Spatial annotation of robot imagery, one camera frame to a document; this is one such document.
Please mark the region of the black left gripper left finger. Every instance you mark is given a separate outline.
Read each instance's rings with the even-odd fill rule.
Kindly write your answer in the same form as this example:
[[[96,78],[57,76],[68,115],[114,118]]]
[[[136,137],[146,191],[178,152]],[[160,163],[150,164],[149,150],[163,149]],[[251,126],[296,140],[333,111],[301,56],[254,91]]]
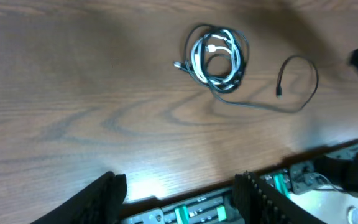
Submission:
[[[126,194],[126,176],[109,171],[33,224],[116,223]]]

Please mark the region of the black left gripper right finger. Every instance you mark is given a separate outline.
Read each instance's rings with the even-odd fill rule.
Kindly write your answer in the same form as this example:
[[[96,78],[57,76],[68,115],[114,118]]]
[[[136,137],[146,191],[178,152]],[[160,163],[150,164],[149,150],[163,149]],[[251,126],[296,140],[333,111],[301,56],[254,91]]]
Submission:
[[[253,172],[234,176],[232,201],[250,224],[324,224]]]

